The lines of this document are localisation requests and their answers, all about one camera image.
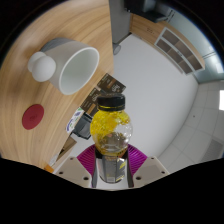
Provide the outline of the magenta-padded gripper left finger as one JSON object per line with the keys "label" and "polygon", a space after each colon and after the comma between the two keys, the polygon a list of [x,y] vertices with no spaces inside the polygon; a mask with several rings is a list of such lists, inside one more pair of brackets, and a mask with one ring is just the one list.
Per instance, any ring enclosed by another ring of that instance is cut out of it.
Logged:
{"label": "magenta-padded gripper left finger", "polygon": [[98,173],[95,146],[75,151],[75,147],[60,157],[53,166],[53,173],[84,188],[96,188]]}

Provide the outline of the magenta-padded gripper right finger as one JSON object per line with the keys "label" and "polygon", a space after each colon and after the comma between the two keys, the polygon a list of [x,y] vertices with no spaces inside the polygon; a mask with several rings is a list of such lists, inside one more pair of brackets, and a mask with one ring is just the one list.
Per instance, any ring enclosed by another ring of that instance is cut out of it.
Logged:
{"label": "magenta-padded gripper right finger", "polygon": [[127,151],[127,182],[129,188],[140,188],[169,174],[155,157],[147,157],[136,147],[129,145]]}

